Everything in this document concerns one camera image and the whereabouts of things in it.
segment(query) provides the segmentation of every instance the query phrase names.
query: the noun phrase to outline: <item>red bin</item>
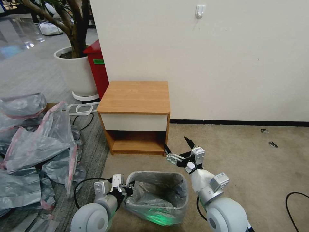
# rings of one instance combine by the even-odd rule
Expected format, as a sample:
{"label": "red bin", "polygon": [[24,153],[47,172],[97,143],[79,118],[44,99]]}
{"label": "red bin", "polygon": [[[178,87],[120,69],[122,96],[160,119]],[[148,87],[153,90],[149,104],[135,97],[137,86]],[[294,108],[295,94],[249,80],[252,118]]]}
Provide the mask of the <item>red bin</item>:
{"label": "red bin", "polygon": [[86,48],[84,50],[84,54],[88,56],[93,78],[97,86],[98,94],[100,99],[102,99],[109,85],[109,82],[99,40]]}

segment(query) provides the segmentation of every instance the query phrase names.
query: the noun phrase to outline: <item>green light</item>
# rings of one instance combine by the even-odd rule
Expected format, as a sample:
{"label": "green light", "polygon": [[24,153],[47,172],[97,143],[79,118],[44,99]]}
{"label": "green light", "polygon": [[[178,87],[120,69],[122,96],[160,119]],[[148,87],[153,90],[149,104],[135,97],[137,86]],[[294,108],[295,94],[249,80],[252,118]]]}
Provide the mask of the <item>green light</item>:
{"label": "green light", "polygon": [[169,212],[160,208],[151,208],[148,214],[144,214],[145,219],[154,222],[161,226],[170,226],[176,224],[174,216],[169,215]]}

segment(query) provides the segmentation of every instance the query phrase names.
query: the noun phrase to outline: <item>floor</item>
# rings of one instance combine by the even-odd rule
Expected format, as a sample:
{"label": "floor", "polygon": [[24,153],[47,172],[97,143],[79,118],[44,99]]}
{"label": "floor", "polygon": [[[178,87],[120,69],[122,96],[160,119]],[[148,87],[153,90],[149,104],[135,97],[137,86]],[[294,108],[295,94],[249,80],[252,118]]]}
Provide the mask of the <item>floor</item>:
{"label": "floor", "polygon": [[[12,19],[0,19],[0,25],[2,21],[8,25],[4,29],[0,27],[0,47],[7,49],[0,58],[0,97],[42,92],[48,102],[77,102],[53,58],[54,51],[69,46],[67,37],[43,37],[35,32],[31,21],[15,18],[14,22]],[[11,37],[6,39],[4,32],[9,32]],[[45,41],[40,42],[36,40],[38,38]],[[91,44],[97,38],[95,29],[89,29],[87,43]],[[30,40],[34,46],[27,49],[25,41]],[[80,118],[77,124],[82,127],[88,120]],[[261,133],[261,128],[270,133]],[[109,149],[97,116],[82,135],[85,140],[82,163],[88,172],[87,177],[100,176],[102,171],[105,177],[118,172],[127,176],[136,170],[176,171],[186,175],[183,169],[167,163],[162,156],[108,155]],[[173,152],[188,151],[183,136],[206,150],[205,169],[214,174],[225,172],[229,176],[225,196],[244,207],[256,232],[294,231],[285,209],[285,196],[291,191],[309,194],[309,128],[171,124],[168,145]],[[271,140],[278,148],[268,144]],[[64,198],[63,186],[55,185],[54,189],[57,205],[52,214],[61,222],[57,232],[68,232],[76,208],[72,200]],[[92,182],[86,183],[78,194],[80,205],[91,202],[93,197]],[[120,209],[114,216],[111,231],[208,232],[210,229],[198,215],[195,201],[196,194],[190,189],[186,217],[178,226],[161,227]],[[289,199],[291,214],[300,231],[308,228],[308,204],[309,200],[302,196]],[[11,231],[29,213],[15,210],[8,217],[1,218],[0,231]]]}
{"label": "floor", "polygon": [[[261,133],[266,128],[269,134]],[[203,167],[213,174],[225,172],[230,182],[224,195],[240,203],[256,232],[295,231],[286,208],[289,192],[309,194],[309,128],[170,124],[168,146],[180,154],[189,151],[187,136],[206,151]],[[278,148],[271,147],[273,141]],[[120,209],[111,232],[205,231],[210,228],[196,210],[196,193],[183,168],[159,155],[109,155],[102,177],[134,171],[180,172],[188,181],[189,205],[183,223],[162,227]],[[289,208],[299,231],[308,231],[309,199],[292,195]]]}

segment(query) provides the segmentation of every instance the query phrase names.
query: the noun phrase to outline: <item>bedside table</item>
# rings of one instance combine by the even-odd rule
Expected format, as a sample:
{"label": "bedside table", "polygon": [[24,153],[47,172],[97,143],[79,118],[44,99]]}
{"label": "bedside table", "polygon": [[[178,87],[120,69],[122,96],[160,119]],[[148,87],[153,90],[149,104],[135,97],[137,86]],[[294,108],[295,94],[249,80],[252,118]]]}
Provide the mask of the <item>bedside table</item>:
{"label": "bedside table", "polygon": [[112,155],[164,155],[170,122],[167,82],[112,81],[97,112]]}

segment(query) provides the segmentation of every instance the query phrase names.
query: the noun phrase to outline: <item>reflective floor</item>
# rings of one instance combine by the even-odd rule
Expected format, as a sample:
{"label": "reflective floor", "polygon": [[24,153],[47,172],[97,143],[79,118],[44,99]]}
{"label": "reflective floor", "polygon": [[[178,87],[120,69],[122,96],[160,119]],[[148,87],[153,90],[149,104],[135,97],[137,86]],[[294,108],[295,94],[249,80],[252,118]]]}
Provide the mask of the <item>reflective floor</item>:
{"label": "reflective floor", "polygon": [[0,18],[0,61],[25,49],[31,49],[48,38],[42,35],[31,18],[18,16]]}

